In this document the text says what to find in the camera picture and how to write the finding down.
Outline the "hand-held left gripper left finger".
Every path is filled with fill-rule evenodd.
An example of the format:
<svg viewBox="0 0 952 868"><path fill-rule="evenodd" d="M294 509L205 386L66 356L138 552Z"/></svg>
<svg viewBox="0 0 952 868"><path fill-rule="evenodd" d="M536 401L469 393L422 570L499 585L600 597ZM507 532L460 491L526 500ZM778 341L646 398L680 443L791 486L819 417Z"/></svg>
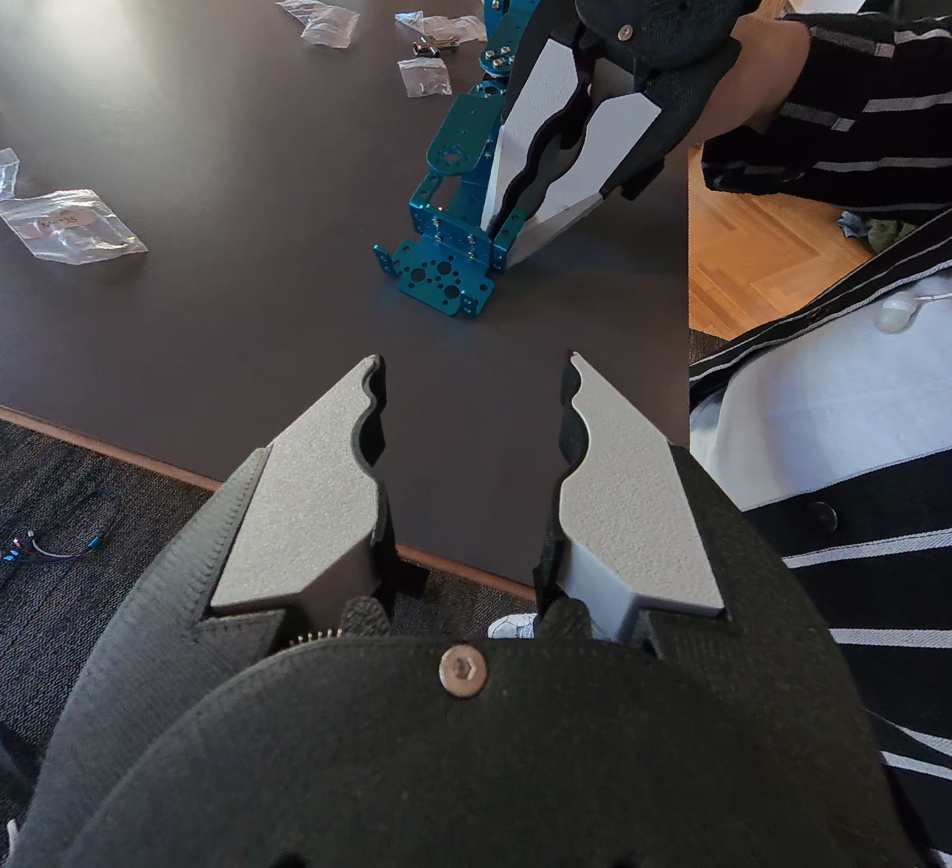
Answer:
<svg viewBox="0 0 952 868"><path fill-rule="evenodd" d="M386 364L371 355L271 442L213 613L293 608L339 620L349 600L382 589L389 511L373 467L385 404Z"/></svg>

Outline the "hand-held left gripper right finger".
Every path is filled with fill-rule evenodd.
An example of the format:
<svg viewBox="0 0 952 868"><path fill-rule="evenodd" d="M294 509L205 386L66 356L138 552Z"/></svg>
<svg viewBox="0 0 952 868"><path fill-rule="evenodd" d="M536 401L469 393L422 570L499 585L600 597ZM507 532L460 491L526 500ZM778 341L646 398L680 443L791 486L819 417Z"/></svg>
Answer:
<svg viewBox="0 0 952 868"><path fill-rule="evenodd" d="M626 641L643 610L716 619L724 601L677 449L578 352L568 352L554 488L534 569L538 617L579 600L603 638Z"/></svg>

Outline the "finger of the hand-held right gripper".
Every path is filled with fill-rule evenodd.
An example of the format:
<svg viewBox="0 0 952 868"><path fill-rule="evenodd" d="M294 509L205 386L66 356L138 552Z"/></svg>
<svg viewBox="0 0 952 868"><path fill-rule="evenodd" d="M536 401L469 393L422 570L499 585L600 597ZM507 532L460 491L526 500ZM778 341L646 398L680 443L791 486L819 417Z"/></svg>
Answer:
<svg viewBox="0 0 952 868"><path fill-rule="evenodd" d="M548 39L501 125L482 213L482 230L499 232L511 212L533 216L545 192L567 169L565 136L577 134L589 112L590 73L573 49Z"/></svg>
<svg viewBox="0 0 952 868"><path fill-rule="evenodd" d="M661 113L643 94L604 100L589 121L578 158L548 186L541 206L519 231L506 266L523 262L603 202L602 187Z"/></svg>

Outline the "blue metal toy robot arm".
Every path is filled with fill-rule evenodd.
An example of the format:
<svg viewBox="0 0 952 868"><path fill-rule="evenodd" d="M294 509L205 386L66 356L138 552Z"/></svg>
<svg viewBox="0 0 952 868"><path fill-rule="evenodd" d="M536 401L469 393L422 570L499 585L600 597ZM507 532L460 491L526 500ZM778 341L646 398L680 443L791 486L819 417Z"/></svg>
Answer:
<svg viewBox="0 0 952 868"><path fill-rule="evenodd" d="M426 152L427 173L411 196L416 240L392 253L375 246L382 269L404 294L448 315L476 316L492 294L517 234L528 221L511 208L501 231L483 227L493 178L504 103L530 14L541 0L483 0L487 43L481 79L453 101Z"/></svg>

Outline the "person's right forearm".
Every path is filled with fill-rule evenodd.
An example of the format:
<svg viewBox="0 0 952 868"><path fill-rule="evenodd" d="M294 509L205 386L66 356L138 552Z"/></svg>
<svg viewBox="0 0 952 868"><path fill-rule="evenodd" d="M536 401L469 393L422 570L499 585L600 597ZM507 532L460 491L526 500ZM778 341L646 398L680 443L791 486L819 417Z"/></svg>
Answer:
<svg viewBox="0 0 952 868"><path fill-rule="evenodd" d="M950 208L951 18L790 14L805 65L765 131L708 140L710 190L922 224Z"/></svg>

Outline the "person's white shirt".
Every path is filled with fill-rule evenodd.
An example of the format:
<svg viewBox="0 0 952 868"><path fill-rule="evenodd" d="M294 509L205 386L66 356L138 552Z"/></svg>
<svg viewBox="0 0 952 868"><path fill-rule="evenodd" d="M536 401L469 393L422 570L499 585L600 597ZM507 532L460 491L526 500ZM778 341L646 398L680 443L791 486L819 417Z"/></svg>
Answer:
<svg viewBox="0 0 952 868"><path fill-rule="evenodd" d="M741 510L950 450L950 272L741 366L689 420L690 452Z"/></svg>

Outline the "person's dark striped jacket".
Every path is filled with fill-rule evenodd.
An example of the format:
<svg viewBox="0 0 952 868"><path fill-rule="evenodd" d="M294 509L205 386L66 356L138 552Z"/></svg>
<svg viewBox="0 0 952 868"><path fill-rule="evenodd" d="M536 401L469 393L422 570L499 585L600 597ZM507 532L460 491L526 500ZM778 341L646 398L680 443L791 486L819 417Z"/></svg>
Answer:
<svg viewBox="0 0 952 868"><path fill-rule="evenodd" d="M950 211L801 310L695 362L691 413L758 354L946 271ZM951 446L741 511L839 644L916 847L928 865L950 866Z"/></svg>

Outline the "dark green bag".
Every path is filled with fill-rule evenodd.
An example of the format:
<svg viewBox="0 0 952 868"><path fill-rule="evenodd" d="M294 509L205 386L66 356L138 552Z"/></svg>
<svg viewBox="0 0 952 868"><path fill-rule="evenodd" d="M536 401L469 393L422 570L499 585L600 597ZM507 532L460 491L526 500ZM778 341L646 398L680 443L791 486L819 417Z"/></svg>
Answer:
<svg viewBox="0 0 952 868"><path fill-rule="evenodd" d="M917 225L896 219L863 219L844 211L837 225L848 239L863 241L869 249L879 254L901 242L917 229Z"/></svg>

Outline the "scattered clear plastic parts bags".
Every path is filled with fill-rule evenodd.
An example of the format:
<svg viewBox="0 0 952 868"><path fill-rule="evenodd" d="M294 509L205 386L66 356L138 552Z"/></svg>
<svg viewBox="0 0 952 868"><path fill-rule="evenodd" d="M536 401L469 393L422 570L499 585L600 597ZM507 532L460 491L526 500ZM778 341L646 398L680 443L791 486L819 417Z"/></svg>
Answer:
<svg viewBox="0 0 952 868"><path fill-rule="evenodd" d="M406 0L150 0L136 9L58 0L24 8L2 30L2 223L31 254L81 265L148 250L131 204L154 202L186 228L196 195L216 218L271 194L273 169L303 198L307 220L346 202L384 203L397 182L397 217L422 171L425 122L478 80L482 9L459 17L392 13ZM422 34L458 36L439 59L417 59Z"/></svg>

